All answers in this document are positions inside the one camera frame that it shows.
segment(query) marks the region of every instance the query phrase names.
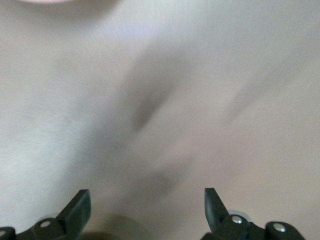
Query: silver screw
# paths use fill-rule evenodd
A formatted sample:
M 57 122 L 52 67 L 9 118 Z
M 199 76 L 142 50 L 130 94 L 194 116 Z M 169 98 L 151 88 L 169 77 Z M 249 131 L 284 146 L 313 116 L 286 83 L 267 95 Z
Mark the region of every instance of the silver screw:
M 40 228 L 45 228 L 48 227 L 50 225 L 49 221 L 44 221 L 43 223 L 40 224 Z
M 273 227 L 274 227 L 275 230 L 277 230 L 277 231 L 279 231 L 279 232 L 282 232 L 282 233 L 284 233 L 284 232 L 286 231 L 285 226 L 283 226 L 283 225 L 280 224 L 280 223 L 274 223 L 274 224 L 273 224 Z
M 232 216 L 232 221 L 236 224 L 242 224 L 242 219 L 239 216 Z

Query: gray surface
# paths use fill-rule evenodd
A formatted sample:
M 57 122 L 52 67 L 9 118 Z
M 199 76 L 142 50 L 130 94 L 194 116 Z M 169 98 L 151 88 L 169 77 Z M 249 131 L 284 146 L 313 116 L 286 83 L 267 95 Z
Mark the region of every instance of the gray surface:
M 197 240 L 204 188 L 318 239 L 320 2 L 0 2 L 0 226 L 89 188 L 94 238 Z

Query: black mechanical part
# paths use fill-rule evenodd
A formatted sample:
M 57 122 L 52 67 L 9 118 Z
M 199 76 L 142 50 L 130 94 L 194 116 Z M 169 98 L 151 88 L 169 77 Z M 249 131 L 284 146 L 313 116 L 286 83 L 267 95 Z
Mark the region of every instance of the black mechanical part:
M 230 215 L 214 188 L 204 193 L 205 216 L 210 233 L 201 240 L 305 240 L 292 225 L 271 221 L 265 229 L 239 215 Z
M 90 215 L 90 192 L 80 190 L 56 218 L 43 219 L 19 234 L 13 227 L 0 227 L 0 240 L 75 240 Z

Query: screw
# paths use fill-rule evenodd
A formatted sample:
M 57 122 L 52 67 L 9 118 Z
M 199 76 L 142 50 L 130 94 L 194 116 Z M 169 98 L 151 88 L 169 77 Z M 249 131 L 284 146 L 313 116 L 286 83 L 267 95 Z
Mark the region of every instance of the screw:
M 275 230 L 277 230 L 277 231 L 279 231 L 279 232 L 282 232 L 282 233 L 284 233 L 284 232 L 286 231 L 285 226 L 283 226 L 283 225 L 280 224 L 280 223 L 274 223 L 274 224 L 273 224 L 273 227 L 274 227 Z
M 40 224 L 40 228 L 45 228 L 48 227 L 50 225 L 49 221 L 44 221 L 43 223 Z
M 239 216 L 232 216 L 232 221 L 236 224 L 242 224 L 242 219 Z

